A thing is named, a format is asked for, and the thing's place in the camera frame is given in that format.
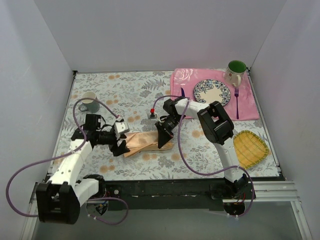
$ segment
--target floral mug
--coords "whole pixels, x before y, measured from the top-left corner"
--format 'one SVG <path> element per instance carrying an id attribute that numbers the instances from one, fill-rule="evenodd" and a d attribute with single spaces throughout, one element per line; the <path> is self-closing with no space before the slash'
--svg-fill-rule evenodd
<path id="1" fill-rule="evenodd" d="M 241 84 L 241 79 L 245 74 L 247 66 L 242 61 L 234 60 L 229 62 L 224 74 L 226 83 L 238 87 Z"/>

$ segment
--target floral tablecloth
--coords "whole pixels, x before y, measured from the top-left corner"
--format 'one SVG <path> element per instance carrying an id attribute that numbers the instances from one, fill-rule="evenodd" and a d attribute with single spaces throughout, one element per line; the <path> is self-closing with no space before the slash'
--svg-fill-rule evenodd
<path id="1" fill-rule="evenodd" d="M 79 73 L 76 75 L 71 99 L 68 104 L 62 132 L 58 142 L 56 155 L 66 153 L 69 149 L 70 137 L 76 129 L 72 115 L 72 108 L 76 100 L 87 91 L 97 94 L 99 100 L 106 103 L 116 114 L 121 115 L 128 122 L 131 132 L 155 131 L 155 121 L 147 119 L 156 98 L 170 94 L 170 76 L 172 71 L 142 71 L 115 73 Z M 156 111 L 165 115 L 162 109 L 164 100 L 157 103 Z M 101 114 L 107 123 L 113 124 L 114 117 L 100 107 L 97 114 Z M 80 123 L 84 123 L 86 114 L 76 112 Z M 269 140 L 261 119 L 251 121 L 235 121 L 234 133 L 250 130 L 260 136 L 270 149 Z M 82 166 L 79 177 L 87 174 L 103 175 L 105 180 L 150 180 L 150 179 L 194 179 L 206 178 L 192 173 L 181 160 L 177 131 L 172 140 L 173 149 L 167 151 L 150 151 L 138 153 L 132 157 L 114 157 L 108 146 L 96 146 Z M 186 160 L 198 172 L 211 173 L 222 169 L 219 155 L 195 119 L 185 119 L 181 129 L 181 146 Z M 51 163 L 48 174 L 54 173 L 62 159 Z M 258 165 L 248 171 L 252 177 L 278 176 L 278 170 L 270 154 Z M 222 178 L 223 173 L 209 178 Z"/>

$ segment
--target mug handle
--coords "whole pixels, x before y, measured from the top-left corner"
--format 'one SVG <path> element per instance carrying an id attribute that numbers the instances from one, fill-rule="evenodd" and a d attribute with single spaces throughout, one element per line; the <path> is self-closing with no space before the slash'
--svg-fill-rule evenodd
<path id="1" fill-rule="evenodd" d="M 236 77 L 238 78 L 238 84 L 233 83 L 232 85 L 235 86 L 235 87 L 239 87 L 239 85 L 241 83 L 241 76 L 237 75 Z"/>
<path id="2" fill-rule="evenodd" d="M 87 106 L 84 105 L 83 103 L 78 107 L 78 109 L 79 109 L 81 112 L 86 112 L 86 111 L 88 111 Z"/>

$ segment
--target gray floor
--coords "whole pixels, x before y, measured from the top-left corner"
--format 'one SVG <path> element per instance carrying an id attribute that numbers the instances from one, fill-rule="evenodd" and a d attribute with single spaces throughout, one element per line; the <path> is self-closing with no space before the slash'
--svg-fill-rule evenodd
<path id="1" fill-rule="evenodd" d="M 105 215 L 108 220 L 117 220 L 123 213 Z M 131 210 L 118 226 L 94 221 L 82 208 L 75 225 L 37 222 L 33 239 L 299 240 L 302 237 L 290 202 L 254 202 L 248 215 L 239 220 L 203 209 Z"/>

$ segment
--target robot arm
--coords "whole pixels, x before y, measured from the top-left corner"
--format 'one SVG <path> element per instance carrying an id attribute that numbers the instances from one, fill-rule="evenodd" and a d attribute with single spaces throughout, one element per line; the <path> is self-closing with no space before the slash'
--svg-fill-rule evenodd
<path id="1" fill-rule="evenodd" d="M 174 137 L 172 130 L 178 125 L 187 102 L 188 99 L 183 96 L 164 102 L 163 109 L 169 115 L 166 116 L 165 121 L 155 124 L 158 130 L 158 148 Z M 218 101 L 210 104 L 190 101 L 185 115 L 200 121 L 205 137 L 217 149 L 224 168 L 239 166 L 232 138 L 234 124 Z M 243 172 L 238 168 L 226 170 L 224 177 L 232 185 L 248 183 L 247 180 L 244 180 Z"/>
<path id="2" fill-rule="evenodd" d="M 87 141 L 81 149 L 66 157 L 57 171 L 46 183 L 40 183 L 36 189 L 38 215 L 41 222 L 74 224 L 80 214 L 80 207 L 91 197 L 101 198 L 105 195 L 104 178 L 93 174 L 85 176 L 78 184 L 77 177 L 86 158 L 96 145 L 109 145 L 113 155 L 119 156 L 130 150 L 123 140 L 129 127 L 122 119 L 117 119 L 111 130 L 102 131 L 101 116 L 87 114 L 83 130 Z M 84 136 L 77 129 L 71 137 L 69 150 L 80 146 Z"/>

